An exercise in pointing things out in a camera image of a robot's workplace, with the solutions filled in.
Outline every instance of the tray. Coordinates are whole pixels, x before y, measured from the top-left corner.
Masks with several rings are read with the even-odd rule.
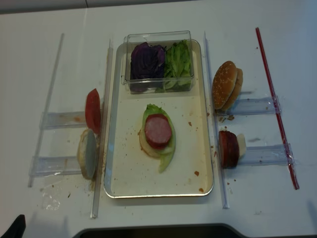
[[[213,171],[201,48],[194,40],[192,47],[195,85],[191,91],[132,95],[120,83],[126,46],[119,46],[104,181],[109,197],[204,196],[211,192]],[[176,131],[175,154],[162,174],[158,173],[159,161],[141,151],[139,143],[138,132],[149,103],[169,114]]]

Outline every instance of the bologna slice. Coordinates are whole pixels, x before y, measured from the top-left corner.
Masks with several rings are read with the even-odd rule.
[[[172,136],[168,119],[163,114],[149,115],[144,132],[147,142],[155,149],[164,149]]]

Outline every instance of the lettuce leaf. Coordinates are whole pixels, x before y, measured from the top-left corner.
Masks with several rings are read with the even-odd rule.
[[[188,47],[188,41],[183,40],[174,43],[170,49],[165,52],[164,78],[190,77],[191,58]],[[189,90],[191,79],[168,80],[163,83],[165,91],[176,91],[179,89]]]
[[[152,114],[163,114],[164,116],[166,116],[168,123],[170,125],[170,128],[172,129],[172,136],[171,136],[167,146],[163,150],[156,150],[156,149],[152,148],[155,152],[160,154],[160,158],[159,158],[160,165],[158,168],[158,172],[162,173],[169,165],[170,161],[173,158],[174,152],[175,152],[175,146],[176,146],[175,129],[174,129],[173,123],[172,123],[171,119],[169,118],[168,114],[162,108],[159,108],[158,106],[156,106],[154,104],[148,104],[146,110],[143,113],[143,121],[142,121],[142,129],[143,130],[141,131],[141,133],[144,133],[146,119],[148,118],[149,115],[152,115]]]

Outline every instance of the sesame seed bun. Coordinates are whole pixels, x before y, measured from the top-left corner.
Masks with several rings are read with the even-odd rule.
[[[228,101],[236,84],[238,70],[233,62],[227,61],[220,66],[212,82],[214,108],[221,109]]]
[[[235,84],[234,89],[233,89],[230,97],[228,98],[227,102],[221,108],[222,111],[228,110],[233,105],[233,103],[237,100],[237,98],[241,92],[242,83],[243,83],[243,72],[239,68],[237,68],[237,70],[238,70],[238,74],[237,74],[236,84]]]

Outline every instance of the cheese slice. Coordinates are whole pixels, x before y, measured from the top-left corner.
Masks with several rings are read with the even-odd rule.
[[[245,155],[247,151],[247,146],[246,146],[246,139],[244,138],[243,134],[237,135],[237,141],[239,145],[239,158]]]

